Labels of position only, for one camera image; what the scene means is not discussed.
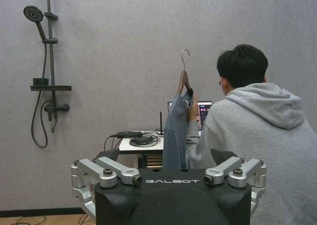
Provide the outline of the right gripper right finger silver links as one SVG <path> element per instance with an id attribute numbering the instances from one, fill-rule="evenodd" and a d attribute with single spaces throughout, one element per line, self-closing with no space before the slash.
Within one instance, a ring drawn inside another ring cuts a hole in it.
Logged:
<path id="1" fill-rule="evenodd" d="M 242 189 L 251 186 L 251 214 L 254 214 L 260 198 L 266 190 L 266 164 L 262 160 L 238 157 L 230 151 L 211 150 L 216 166 L 205 171 L 206 185 L 219 185 L 227 179 L 230 186 Z"/>

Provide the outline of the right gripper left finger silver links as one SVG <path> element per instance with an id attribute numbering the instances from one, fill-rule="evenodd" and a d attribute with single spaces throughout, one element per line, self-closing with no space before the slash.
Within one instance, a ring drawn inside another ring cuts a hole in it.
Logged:
<path id="1" fill-rule="evenodd" d="M 118 180 L 125 185 L 139 186 L 143 179 L 138 169 L 129 168 L 106 156 L 76 160 L 71 165 L 72 193 L 91 218 L 96 217 L 96 185 L 113 188 Z"/>

